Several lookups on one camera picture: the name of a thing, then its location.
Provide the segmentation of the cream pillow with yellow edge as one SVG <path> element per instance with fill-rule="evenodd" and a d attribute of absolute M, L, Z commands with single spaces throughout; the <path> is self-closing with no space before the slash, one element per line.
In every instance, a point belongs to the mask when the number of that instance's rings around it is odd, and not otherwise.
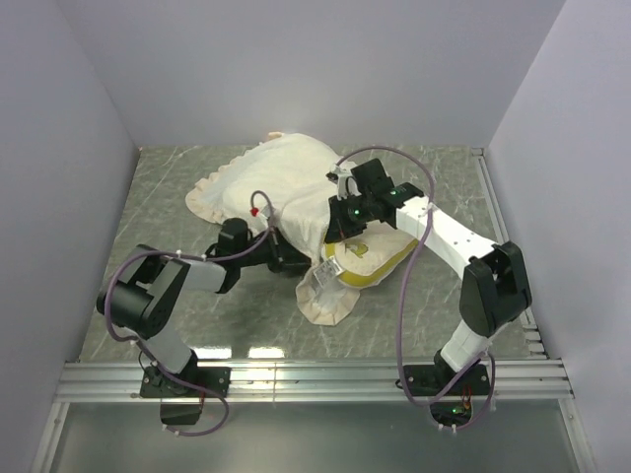
<path fill-rule="evenodd" d="M 322 255 L 333 257 L 342 272 L 338 279 L 348 287 L 365 289 L 378 285 L 418 245 L 409 234 L 376 224 L 359 236 L 325 243 Z"/>

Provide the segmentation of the white pillowcase with peach ruffles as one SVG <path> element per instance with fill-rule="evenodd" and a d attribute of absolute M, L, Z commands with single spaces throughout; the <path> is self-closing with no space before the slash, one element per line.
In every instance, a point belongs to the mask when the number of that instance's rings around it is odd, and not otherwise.
<path fill-rule="evenodd" d="M 185 197 L 195 216 L 213 224 L 242 218 L 254 234 L 263 232 L 266 223 L 250 209 L 271 214 L 282 237 L 309 259 L 296 287 L 297 306 L 309 322 L 323 326 L 341 322 L 359 299 L 357 290 L 337 278 L 323 288 L 315 276 L 330 221 L 328 199 L 337 194 L 326 175 L 339 160 L 313 137 L 279 134 L 198 180 Z"/>

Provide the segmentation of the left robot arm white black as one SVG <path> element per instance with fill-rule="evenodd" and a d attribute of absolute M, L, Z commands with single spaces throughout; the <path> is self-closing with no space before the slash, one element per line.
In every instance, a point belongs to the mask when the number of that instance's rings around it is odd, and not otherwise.
<path fill-rule="evenodd" d="M 141 395 L 149 398 L 228 392 L 231 370 L 200 367 L 194 350 L 170 323 L 182 291 L 226 294 L 246 267 L 263 265 L 273 273 L 298 274 L 311 265 L 278 229 L 255 236 L 240 218 L 224 222 L 217 241 L 200 257 L 183 259 L 139 244 L 128 261 L 101 290 L 96 308 L 111 327 L 123 330 L 121 339 L 140 344 Z"/>

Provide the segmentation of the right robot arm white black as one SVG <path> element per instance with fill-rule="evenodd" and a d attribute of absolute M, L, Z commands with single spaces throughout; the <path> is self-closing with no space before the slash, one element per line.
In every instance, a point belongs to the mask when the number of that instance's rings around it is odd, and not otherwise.
<path fill-rule="evenodd" d="M 428 247 L 460 278 L 460 323 L 439 351 L 434 370 L 440 390 L 459 392 L 469 380 L 467 364 L 531 306 L 521 249 L 511 241 L 500 244 L 478 235 L 417 186 L 396 185 L 377 159 L 351 169 L 335 165 L 327 178 L 337 185 L 337 194 L 328 199 L 326 243 L 357 237 L 372 221 L 386 223 Z"/>

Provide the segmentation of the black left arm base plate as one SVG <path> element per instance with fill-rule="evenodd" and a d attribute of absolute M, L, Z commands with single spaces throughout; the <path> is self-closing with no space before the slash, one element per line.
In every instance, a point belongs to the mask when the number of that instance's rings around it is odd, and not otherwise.
<path fill-rule="evenodd" d="M 199 437 L 219 430 L 228 420 L 230 408 L 227 396 L 231 380 L 228 367 L 199 367 L 190 362 L 179 373 L 171 373 L 160 365 L 144 369 L 139 397 L 160 402 L 160 419 L 172 432 L 180 427 L 193 427 L 200 420 L 205 404 L 218 400 L 224 406 L 220 420 L 203 432 L 181 433 L 184 437 Z"/>

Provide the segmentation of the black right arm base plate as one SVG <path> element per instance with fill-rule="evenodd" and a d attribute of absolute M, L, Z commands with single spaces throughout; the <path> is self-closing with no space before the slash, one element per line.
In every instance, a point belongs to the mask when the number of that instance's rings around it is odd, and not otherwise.
<path fill-rule="evenodd" d="M 436 397 L 453 378 L 435 366 L 406 365 L 403 367 L 405 385 L 414 398 Z M 496 368 L 490 370 L 479 363 L 470 368 L 450 388 L 446 396 L 455 401 L 440 401 L 429 405 L 431 420 L 439 430 L 457 433 L 470 427 L 491 407 L 496 387 Z"/>

